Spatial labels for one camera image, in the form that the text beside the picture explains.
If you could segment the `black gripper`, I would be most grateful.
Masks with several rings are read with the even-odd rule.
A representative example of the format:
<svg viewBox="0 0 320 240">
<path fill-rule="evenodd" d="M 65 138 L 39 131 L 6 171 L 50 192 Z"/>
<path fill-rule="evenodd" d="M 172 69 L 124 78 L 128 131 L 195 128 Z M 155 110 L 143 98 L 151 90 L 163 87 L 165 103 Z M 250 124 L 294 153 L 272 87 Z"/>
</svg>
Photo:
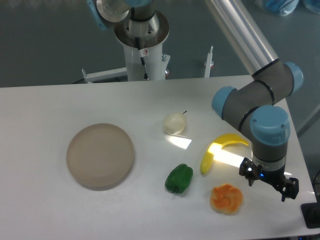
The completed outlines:
<svg viewBox="0 0 320 240">
<path fill-rule="evenodd" d="M 282 202 L 285 202 L 286 199 L 295 200 L 300 190 L 299 180 L 294 177 L 286 178 L 285 166 L 284 160 L 277 162 L 251 161 L 245 157 L 239 166 L 239 175 L 248 180 L 250 187 L 257 180 L 271 185 L 281 193 Z"/>
</svg>

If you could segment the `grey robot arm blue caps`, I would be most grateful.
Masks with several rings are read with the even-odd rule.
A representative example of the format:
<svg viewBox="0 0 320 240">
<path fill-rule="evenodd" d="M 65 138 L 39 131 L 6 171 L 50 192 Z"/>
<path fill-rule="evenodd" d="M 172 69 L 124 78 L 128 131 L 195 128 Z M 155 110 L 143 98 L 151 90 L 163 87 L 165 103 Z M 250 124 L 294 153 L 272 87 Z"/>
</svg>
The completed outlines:
<svg viewBox="0 0 320 240">
<path fill-rule="evenodd" d="M 169 22 L 151 0 L 89 0 L 97 25 L 114 29 L 123 45 L 129 81 L 164 80 L 169 61 L 162 44 Z M 208 0 L 206 5 L 253 81 L 241 89 L 221 88 L 212 99 L 217 115 L 251 141 L 252 159 L 245 159 L 239 174 L 250 185 L 261 180 L 295 199 L 299 181 L 284 175 L 289 116 L 277 103 L 303 83 L 301 69 L 282 62 L 239 0 Z"/>
</svg>

